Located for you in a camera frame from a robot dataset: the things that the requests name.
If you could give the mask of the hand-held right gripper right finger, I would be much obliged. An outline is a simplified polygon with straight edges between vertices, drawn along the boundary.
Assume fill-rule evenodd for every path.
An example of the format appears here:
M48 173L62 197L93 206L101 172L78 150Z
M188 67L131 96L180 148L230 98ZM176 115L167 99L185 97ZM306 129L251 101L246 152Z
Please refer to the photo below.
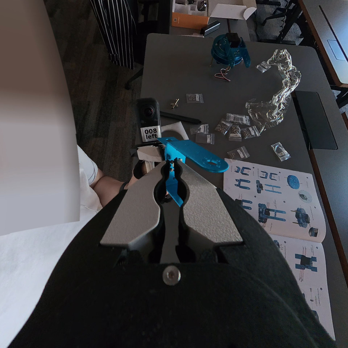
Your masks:
M182 200L177 256L200 256L205 250L242 244L217 188L180 160L174 161L174 173Z

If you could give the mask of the person's white shirt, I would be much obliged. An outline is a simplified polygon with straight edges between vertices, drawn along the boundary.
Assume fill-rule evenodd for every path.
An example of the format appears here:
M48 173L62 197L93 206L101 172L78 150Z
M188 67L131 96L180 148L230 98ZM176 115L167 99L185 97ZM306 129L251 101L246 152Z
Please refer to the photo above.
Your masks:
M78 146L80 221L19 231L0 237L0 347L7 347L36 306L59 258L101 210L90 184L97 165Z

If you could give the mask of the orange cardboard box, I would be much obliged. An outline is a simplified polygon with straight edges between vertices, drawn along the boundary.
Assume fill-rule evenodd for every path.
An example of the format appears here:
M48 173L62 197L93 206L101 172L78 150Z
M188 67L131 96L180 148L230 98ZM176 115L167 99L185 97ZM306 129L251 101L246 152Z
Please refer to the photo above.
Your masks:
M172 12L172 27L201 30L208 24L208 16L198 16Z

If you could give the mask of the person's left forearm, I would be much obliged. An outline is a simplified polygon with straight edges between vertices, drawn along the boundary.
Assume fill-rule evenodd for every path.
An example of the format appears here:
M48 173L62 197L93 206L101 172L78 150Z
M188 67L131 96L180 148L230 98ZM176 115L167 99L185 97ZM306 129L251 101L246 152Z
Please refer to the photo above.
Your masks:
M99 197L101 206L106 206L116 195L118 195L123 182L118 181L98 169L97 175L90 185Z

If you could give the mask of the blue metal bracket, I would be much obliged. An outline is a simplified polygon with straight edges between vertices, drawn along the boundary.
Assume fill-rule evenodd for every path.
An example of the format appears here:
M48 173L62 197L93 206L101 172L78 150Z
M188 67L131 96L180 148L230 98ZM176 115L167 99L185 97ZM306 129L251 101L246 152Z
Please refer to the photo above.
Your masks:
M223 173L228 170L227 162L190 140L181 141L175 137L160 137L158 141L164 145L165 160L170 162L166 190L179 207L183 204L183 200L177 193L178 181L174 174L175 159L185 163L188 158L200 168L212 173Z

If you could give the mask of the white foam piece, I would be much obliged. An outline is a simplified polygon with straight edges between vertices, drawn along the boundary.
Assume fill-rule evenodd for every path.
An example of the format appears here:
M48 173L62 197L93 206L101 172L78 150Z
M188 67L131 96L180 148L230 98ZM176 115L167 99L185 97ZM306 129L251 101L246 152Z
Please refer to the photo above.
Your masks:
M183 140L189 140L189 137L184 129L184 126L180 121L173 124L161 126L162 136L163 136L163 133L167 131L171 131L171 132L175 132L179 134L183 138Z

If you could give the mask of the black office chairs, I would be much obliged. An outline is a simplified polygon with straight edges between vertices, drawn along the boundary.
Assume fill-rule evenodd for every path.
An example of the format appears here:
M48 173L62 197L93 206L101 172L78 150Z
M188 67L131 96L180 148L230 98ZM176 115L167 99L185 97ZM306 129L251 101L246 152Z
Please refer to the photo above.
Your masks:
M297 0L286 1L286 6L284 8L277 7L273 14L266 17L261 24L264 26L268 20L280 18L282 20L282 24L278 36L275 39L259 39L259 41L265 43L284 43L286 45L295 45L295 41L285 40L284 38L292 28L293 24L298 20L301 13L302 10Z

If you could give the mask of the wood-edged neighbouring desk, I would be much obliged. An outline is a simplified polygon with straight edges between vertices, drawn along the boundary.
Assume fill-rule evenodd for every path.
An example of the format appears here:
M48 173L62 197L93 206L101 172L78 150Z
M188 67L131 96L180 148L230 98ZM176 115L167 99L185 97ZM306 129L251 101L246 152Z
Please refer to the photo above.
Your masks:
M334 85L347 88L348 2L299 0Z

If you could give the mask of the small black box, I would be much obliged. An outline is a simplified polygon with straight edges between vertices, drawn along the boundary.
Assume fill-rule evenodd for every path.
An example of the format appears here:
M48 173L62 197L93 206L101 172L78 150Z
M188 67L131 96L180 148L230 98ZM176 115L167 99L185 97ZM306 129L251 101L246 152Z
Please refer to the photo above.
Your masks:
M208 34L218 30L220 28L220 24L221 23L218 20L215 20L212 23L207 24L205 27L203 27L200 31L200 34L205 37Z

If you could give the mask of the black screwdriver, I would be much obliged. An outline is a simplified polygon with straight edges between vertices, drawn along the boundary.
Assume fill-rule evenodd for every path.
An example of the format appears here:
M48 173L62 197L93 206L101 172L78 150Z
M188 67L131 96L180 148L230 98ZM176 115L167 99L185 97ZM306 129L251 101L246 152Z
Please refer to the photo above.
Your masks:
M202 123L199 119L196 119L196 118L185 117L182 115L176 115L176 114L172 114L172 113L164 112L164 111L160 111L160 116L170 118L170 119L176 119L179 121L184 121L184 122L192 123L192 124L201 124Z

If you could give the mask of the striped dark cloth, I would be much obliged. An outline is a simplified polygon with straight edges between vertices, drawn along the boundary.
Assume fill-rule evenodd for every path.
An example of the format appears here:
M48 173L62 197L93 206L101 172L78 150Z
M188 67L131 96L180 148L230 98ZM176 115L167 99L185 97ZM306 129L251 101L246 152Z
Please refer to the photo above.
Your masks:
M129 6L126 0L91 0L90 3L109 60L118 66L134 69L133 34L136 24L132 5Z

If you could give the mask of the scattered small screw bags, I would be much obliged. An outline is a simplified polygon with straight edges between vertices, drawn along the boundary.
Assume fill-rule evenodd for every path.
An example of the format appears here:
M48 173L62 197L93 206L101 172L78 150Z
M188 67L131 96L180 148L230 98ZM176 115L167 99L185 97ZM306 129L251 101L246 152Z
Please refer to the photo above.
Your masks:
M227 113L225 119L222 119L215 130L223 135L228 134L230 141L241 141L258 137L258 132L254 122L248 115L237 115Z

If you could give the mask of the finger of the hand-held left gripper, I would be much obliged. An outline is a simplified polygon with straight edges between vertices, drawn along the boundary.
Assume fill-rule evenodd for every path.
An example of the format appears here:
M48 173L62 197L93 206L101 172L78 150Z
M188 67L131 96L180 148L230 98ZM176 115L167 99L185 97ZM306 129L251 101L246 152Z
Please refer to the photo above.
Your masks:
M146 169L154 169L155 163L164 161L164 149L162 146L141 146L137 149L139 160L145 161Z

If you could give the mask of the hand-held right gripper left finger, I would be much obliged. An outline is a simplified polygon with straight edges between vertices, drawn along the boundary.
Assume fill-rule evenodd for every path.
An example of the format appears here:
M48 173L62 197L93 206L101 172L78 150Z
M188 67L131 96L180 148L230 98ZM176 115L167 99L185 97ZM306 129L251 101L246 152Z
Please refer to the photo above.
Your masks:
M101 239L102 246L137 250L146 262L160 261L165 239L161 201L169 168L169 161L159 163L127 190Z

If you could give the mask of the printed assembly manual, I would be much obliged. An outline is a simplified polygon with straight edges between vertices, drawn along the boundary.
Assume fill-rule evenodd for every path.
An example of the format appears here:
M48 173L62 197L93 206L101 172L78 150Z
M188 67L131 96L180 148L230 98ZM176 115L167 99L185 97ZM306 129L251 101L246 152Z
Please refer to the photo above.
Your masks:
M324 213L310 173L225 158L223 189L270 235L303 298L335 339L322 242Z

